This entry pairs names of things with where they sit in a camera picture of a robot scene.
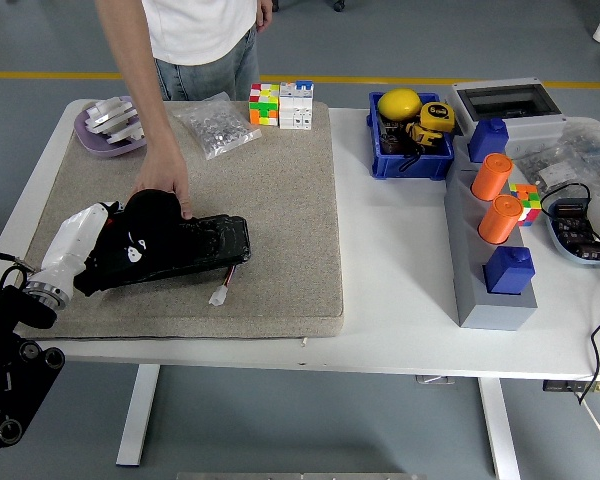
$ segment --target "blue tray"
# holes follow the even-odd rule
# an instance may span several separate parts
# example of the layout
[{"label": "blue tray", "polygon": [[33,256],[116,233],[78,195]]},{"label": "blue tray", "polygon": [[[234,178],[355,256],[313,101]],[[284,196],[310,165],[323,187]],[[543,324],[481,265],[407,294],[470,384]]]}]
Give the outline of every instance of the blue tray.
[{"label": "blue tray", "polygon": [[[369,94],[370,113],[367,116],[367,125],[371,127],[371,140],[373,142],[373,168],[375,178],[430,178],[431,180],[444,180],[453,161],[453,138],[445,133],[437,149],[432,154],[421,155],[420,158],[403,168],[408,161],[404,155],[384,155],[380,150],[380,127],[378,126],[378,100],[384,92],[371,92]],[[440,101],[435,93],[418,93],[423,104]]]}]

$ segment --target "human hand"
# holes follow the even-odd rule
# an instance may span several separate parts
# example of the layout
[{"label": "human hand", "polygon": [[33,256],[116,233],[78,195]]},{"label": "human hand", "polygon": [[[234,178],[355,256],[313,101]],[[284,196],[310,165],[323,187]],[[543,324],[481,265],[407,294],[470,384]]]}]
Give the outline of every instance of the human hand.
[{"label": "human hand", "polygon": [[193,217],[187,164],[177,143],[171,147],[161,146],[159,153],[148,146],[131,194],[148,188],[175,193],[182,218],[189,220]]},{"label": "human hand", "polygon": [[256,31],[264,31],[273,20],[273,1],[258,0],[258,11],[256,13]]}]

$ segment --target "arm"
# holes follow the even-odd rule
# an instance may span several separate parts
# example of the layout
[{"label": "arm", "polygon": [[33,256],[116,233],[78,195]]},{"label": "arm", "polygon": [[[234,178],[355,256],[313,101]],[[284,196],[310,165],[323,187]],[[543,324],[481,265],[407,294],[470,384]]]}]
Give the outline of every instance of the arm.
[{"label": "arm", "polygon": [[187,165],[162,101],[142,2],[96,0],[95,3],[147,139],[147,156],[132,193],[146,188],[175,192],[182,216],[189,219],[192,209]]},{"label": "arm", "polygon": [[273,20],[273,1],[258,0],[258,12],[256,13],[256,29],[258,33],[264,31]]}]

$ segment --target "gray floor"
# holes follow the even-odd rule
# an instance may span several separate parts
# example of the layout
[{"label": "gray floor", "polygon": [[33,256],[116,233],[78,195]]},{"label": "gray floor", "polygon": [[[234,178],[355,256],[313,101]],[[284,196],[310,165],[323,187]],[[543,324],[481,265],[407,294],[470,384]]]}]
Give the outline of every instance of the gray floor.
[{"label": "gray floor", "polygon": [[[260,37],[263,74],[410,79],[535,76],[600,82],[600,0],[281,0]],[[92,2],[0,1],[0,71],[114,72]],[[419,91],[446,86],[413,80]],[[391,86],[319,83],[332,107]],[[600,120],[600,89],[550,88]],[[64,107],[121,81],[0,79],[0,231]],[[179,471],[401,471],[494,478],[477,383],[413,377],[163,367],[140,468],[115,467],[136,367],[70,363],[0,479],[174,479]],[[503,381],[523,480],[600,478],[600,435],[570,394]],[[589,404],[600,420],[600,394]]]}]

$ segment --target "plastic bag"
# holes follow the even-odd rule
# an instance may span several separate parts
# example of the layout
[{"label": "plastic bag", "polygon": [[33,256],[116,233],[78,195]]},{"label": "plastic bag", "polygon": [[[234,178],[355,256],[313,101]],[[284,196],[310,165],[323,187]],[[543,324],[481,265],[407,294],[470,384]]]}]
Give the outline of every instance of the plastic bag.
[{"label": "plastic bag", "polygon": [[[600,197],[600,122],[569,118],[556,145],[515,159],[514,163],[527,181],[538,187],[541,197],[573,182],[586,184],[594,197]],[[569,187],[558,197],[574,196],[572,188],[578,187]]]},{"label": "plastic bag", "polygon": [[207,160],[262,136],[226,93],[173,112],[200,143]]}]

